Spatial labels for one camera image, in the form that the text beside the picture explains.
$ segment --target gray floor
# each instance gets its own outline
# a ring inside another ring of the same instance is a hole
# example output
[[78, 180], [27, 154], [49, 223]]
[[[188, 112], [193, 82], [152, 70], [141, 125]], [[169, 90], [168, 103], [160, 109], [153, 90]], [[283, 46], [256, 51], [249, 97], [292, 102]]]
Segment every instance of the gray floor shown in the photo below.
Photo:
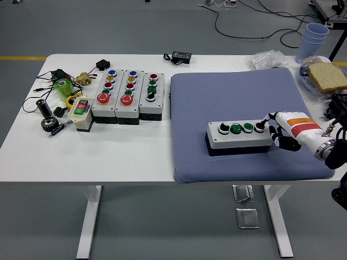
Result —
[[[242, 1], [263, 10], [256, 0]], [[297, 51], [281, 45], [281, 34], [257, 41], [218, 34], [216, 15], [197, 6], [204, 0], [11, 2], [0, 1], [0, 56]], [[304, 0], [263, 2], [273, 11], [317, 14]], [[237, 5], [213, 7], [225, 34], [262, 37], [299, 26], [293, 18]], [[319, 54], [328, 57], [341, 34], [330, 30]], [[284, 41], [297, 46], [300, 36], [287, 35]], [[335, 61], [347, 61], [346, 45]], [[0, 60], [1, 144], [43, 63]], [[295, 259], [345, 259], [347, 212], [332, 201], [333, 188], [293, 186], [281, 198]], [[90, 259], [279, 259], [264, 192], [254, 189], [256, 203], [242, 206], [258, 209], [260, 230], [237, 228], [235, 209], [240, 205], [229, 186], [105, 187]], [[86, 207], [78, 187], [2, 185], [0, 198], [0, 259], [75, 258]]]

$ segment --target green tape roll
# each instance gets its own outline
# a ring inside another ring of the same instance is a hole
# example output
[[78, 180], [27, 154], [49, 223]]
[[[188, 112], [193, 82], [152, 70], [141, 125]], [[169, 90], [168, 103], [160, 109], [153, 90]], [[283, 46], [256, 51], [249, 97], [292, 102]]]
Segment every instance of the green tape roll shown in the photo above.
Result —
[[72, 86], [71, 81], [69, 81], [68, 79], [57, 80], [54, 83], [53, 87], [58, 93], [60, 100], [63, 102], [65, 102], [68, 96], [71, 96], [71, 93], [75, 92], [75, 89]]

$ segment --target bread slice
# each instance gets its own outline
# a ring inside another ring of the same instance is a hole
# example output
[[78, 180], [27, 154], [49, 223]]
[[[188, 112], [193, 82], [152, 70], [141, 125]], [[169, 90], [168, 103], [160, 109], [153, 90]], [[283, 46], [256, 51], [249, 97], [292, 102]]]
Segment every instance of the bread slice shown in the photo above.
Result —
[[309, 78], [322, 94], [347, 89], [347, 78], [342, 70], [330, 62], [319, 62], [308, 67]]

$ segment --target blue cushion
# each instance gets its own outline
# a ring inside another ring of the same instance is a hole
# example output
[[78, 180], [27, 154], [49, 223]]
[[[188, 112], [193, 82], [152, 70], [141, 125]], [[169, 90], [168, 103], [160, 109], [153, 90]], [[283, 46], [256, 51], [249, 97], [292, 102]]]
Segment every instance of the blue cushion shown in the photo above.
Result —
[[303, 180], [330, 178], [334, 171], [303, 146], [298, 152], [210, 157], [205, 143], [208, 122], [263, 119], [277, 111], [310, 116], [287, 68], [236, 73], [184, 73], [171, 78], [174, 178], [197, 181]]

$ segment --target plastic cup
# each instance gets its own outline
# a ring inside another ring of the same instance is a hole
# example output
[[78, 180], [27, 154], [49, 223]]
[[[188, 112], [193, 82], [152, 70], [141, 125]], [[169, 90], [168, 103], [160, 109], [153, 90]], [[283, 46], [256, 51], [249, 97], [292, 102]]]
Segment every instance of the plastic cup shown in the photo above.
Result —
[[325, 39], [329, 29], [320, 23], [309, 23], [306, 26], [305, 34], [316, 39]]
[[315, 56], [318, 50], [322, 47], [323, 43], [324, 41], [321, 43], [313, 43], [302, 38], [295, 61], [301, 64], [303, 59]]
[[309, 37], [307, 34], [303, 34], [303, 38], [307, 40], [308, 42], [312, 42], [312, 43], [323, 43], [325, 40], [325, 38], [317, 39], [317, 38]]

